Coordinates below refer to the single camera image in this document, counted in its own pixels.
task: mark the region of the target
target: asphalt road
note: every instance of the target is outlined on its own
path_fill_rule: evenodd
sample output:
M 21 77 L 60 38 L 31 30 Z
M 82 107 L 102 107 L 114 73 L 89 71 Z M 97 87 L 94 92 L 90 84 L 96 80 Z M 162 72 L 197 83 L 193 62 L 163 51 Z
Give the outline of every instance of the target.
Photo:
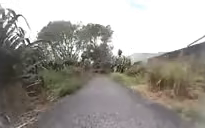
M 107 77 L 96 77 L 42 115 L 39 128 L 189 128 L 178 115 Z

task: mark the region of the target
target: narrow road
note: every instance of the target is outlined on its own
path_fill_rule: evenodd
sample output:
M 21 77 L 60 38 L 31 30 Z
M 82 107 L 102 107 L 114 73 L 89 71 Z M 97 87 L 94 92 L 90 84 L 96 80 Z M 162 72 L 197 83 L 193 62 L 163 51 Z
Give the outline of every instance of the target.
M 42 115 L 39 128 L 189 128 L 176 113 L 100 76 Z

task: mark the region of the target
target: tall grass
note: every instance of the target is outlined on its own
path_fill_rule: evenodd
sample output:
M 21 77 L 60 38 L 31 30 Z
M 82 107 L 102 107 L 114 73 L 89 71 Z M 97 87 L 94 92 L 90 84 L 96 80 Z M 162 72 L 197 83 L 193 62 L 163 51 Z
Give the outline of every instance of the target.
M 148 66 L 148 85 L 152 91 L 173 90 L 177 96 L 188 95 L 193 74 L 190 66 L 180 62 L 157 62 Z

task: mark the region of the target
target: white sky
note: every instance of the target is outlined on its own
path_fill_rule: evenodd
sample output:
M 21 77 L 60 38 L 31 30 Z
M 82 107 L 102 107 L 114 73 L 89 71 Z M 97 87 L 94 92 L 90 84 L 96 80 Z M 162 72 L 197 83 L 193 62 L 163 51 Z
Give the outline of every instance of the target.
M 205 34 L 205 0 L 0 2 L 27 18 L 32 36 L 54 20 L 111 25 L 114 30 L 114 52 L 120 48 L 125 55 L 176 50 Z

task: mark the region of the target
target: dry grass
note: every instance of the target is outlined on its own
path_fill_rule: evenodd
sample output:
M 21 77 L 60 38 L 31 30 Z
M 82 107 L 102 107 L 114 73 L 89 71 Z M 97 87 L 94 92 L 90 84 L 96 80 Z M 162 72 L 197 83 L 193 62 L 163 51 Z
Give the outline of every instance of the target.
M 157 61 L 143 71 L 130 71 L 134 75 L 116 74 L 116 79 L 131 85 L 143 97 L 178 112 L 184 119 L 199 122 L 197 128 L 205 128 L 205 62 Z M 134 77 L 140 77 L 139 81 L 132 82 Z

